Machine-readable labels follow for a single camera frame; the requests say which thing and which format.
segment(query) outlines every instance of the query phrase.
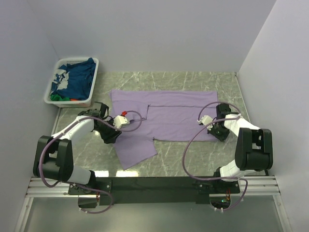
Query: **white wall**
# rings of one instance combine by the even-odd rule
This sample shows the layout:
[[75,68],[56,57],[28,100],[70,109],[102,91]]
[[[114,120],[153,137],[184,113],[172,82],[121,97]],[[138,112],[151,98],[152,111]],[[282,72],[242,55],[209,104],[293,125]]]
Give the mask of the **white wall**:
[[94,56],[108,71],[231,72],[275,2],[28,1],[60,58]]
[[308,0],[277,0],[239,71],[250,119],[273,132],[272,172],[295,232],[309,225],[308,12]]
[[32,174],[38,138],[57,109],[43,93],[57,55],[25,0],[0,1],[0,225],[13,231]]

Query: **blue clothing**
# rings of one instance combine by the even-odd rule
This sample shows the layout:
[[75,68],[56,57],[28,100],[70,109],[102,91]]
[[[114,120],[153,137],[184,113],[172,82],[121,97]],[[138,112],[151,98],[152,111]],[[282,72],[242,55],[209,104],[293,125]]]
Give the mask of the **blue clothing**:
[[95,69],[92,58],[82,63],[62,65],[55,71],[52,94],[77,100],[88,99]]

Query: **white plastic basket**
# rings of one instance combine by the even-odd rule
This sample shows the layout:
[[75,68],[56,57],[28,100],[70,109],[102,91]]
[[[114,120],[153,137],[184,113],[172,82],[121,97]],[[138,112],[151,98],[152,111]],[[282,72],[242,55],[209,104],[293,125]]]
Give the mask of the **white plastic basket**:
[[[76,57],[76,58],[61,59],[55,65],[54,72],[61,65],[81,63],[81,62],[87,61],[88,59],[89,59],[89,57]],[[47,90],[46,90],[46,93],[45,93],[45,96],[44,96],[44,101],[47,104],[54,104],[54,105],[56,105],[60,108],[64,108],[64,107],[89,107],[91,105],[92,93],[93,93],[93,89],[94,89],[96,77],[97,77],[97,72],[98,72],[98,59],[96,59],[96,58],[92,58],[92,59],[96,64],[96,69],[95,69],[95,73],[94,73],[94,76],[93,76],[92,86],[91,86],[91,89],[90,89],[90,94],[89,94],[88,99],[83,100],[83,101],[57,101],[57,102],[50,100],[50,95],[52,93],[52,91],[51,91],[52,82],[54,80],[54,73],[53,73],[52,78],[50,79],[48,86],[47,86]]]

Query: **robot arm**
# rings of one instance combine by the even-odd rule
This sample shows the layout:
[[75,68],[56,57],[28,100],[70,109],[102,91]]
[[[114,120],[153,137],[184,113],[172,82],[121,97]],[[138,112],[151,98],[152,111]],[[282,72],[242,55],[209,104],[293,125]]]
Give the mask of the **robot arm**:
[[[216,107],[217,119],[237,118],[238,113],[231,112],[228,104],[219,104]],[[209,116],[203,116],[200,125],[207,125],[212,122]],[[225,141],[229,132],[233,132],[237,137],[235,159],[226,166],[220,167],[215,173],[221,177],[243,177],[255,171],[268,170],[272,167],[272,135],[267,129],[260,129],[254,126],[242,116],[237,120],[227,120],[217,122],[207,126],[208,133],[215,136],[220,141]]]
[[69,124],[62,131],[53,134],[52,136],[42,136],[37,145],[37,151],[33,166],[33,173],[35,176],[40,176],[39,173],[39,160],[41,153],[45,146],[55,137],[64,134],[76,121],[79,121],[74,127],[72,127],[66,134],[57,139],[47,150],[43,160],[43,171],[46,178],[67,181],[72,183],[78,183],[94,187],[96,183],[95,173],[91,170],[86,170],[79,166],[73,165],[72,146],[76,144],[82,137],[93,130],[98,131],[102,140],[106,144],[115,143],[117,137],[121,134],[121,131],[108,127],[104,123],[94,120],[85,119],[85,117],[97,117],[102,120],[109,120],[106,122],[116,128],[122,128],[129,124],[129,121],[124,116],[117,116],[112,118],[108,116],[108,106],[95,102],[93,109],[82,111],[76,117],[76,119]]

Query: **purple cloth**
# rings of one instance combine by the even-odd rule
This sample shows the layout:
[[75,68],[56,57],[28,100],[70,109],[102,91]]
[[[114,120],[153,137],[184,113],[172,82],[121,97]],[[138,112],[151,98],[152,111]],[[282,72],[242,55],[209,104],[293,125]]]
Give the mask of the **purple cloth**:
[[[153,139],[163,141],[189,141],[201,129],[197,117],[202,107],[218,101],[216,91],[122,91],[111,92],[112,116],[126,110],[140,112],[141,126],[133,132],[123,132],[116,140],[114,148],[123,169],[128,169],[157,154]],[[216,117],[216,104],[206,108],[203,115]],[[129,128],[134,128],[140,119],[134,113],[126,115]],[[216,141],[206,132],[195,141]]]

